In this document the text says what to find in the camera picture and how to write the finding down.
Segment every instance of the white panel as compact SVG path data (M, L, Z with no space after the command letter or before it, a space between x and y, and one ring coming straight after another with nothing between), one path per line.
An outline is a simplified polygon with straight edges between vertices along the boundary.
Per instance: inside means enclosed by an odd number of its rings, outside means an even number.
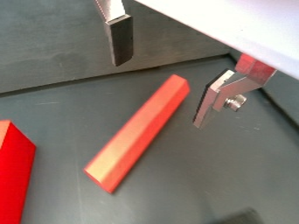
M137 1L299 79L299 1Z

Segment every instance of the red rectangular block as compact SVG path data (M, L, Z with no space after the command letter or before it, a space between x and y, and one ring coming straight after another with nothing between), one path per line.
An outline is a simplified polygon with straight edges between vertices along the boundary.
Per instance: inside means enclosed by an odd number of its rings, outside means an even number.
M11 121L0 121L0 223L22 222L35 145Z
M238 64L235 67L237 71L245 74L253 81L266 85L270 77L275 74L275 69L265 64L262 61L254 59L247 54L242 53Z
M189 93L187 80L173 75L89 163L85 172L107 192L115 191Z

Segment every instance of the screw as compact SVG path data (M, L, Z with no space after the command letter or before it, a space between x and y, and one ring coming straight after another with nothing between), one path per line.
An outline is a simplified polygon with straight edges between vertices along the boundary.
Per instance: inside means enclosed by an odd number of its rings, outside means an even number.
M225 108L231 108L234 111L239 111L239 108L246 103L247 97L242 94L238 94L237 96L230 97L226 100Z

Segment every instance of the dark gray table surface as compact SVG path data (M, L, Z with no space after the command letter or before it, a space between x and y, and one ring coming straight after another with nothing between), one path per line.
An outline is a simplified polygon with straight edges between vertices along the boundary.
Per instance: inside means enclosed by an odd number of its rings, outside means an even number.
M0 98L0 119L38 146L23 224L211 224L246 207L266 224L298 223L299 132L267 98L250 93L238 113L193 126L226 67L230 58L195 60ZM171 74L191 93L111 195L82 169Z

